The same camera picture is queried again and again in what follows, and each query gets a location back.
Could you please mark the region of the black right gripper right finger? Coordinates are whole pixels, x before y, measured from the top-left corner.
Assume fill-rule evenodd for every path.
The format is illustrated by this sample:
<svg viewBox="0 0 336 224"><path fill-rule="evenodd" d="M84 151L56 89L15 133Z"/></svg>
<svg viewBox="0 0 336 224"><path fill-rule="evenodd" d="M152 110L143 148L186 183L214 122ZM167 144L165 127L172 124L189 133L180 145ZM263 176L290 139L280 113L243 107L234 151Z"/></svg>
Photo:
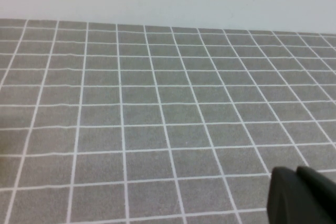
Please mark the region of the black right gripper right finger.
<svg viewBox="0 0 336 224"><path fill-rule="evenodd" d="M298 166L296 174L308 186L318 205L335 223L335 182L306 166Z"/></svg>

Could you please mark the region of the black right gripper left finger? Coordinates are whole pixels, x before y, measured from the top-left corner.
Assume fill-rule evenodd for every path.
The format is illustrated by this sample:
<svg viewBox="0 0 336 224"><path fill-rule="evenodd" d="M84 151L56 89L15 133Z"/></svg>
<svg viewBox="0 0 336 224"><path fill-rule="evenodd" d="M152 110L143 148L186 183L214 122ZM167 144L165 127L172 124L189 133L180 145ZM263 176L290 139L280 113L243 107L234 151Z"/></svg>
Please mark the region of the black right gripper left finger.
<svg viewBox="0 0 336 224"><path fill-rule="evenodd" d="M285 167L272 170L267 200L270 223L317 223L319 211L308 187Z"/></svg>

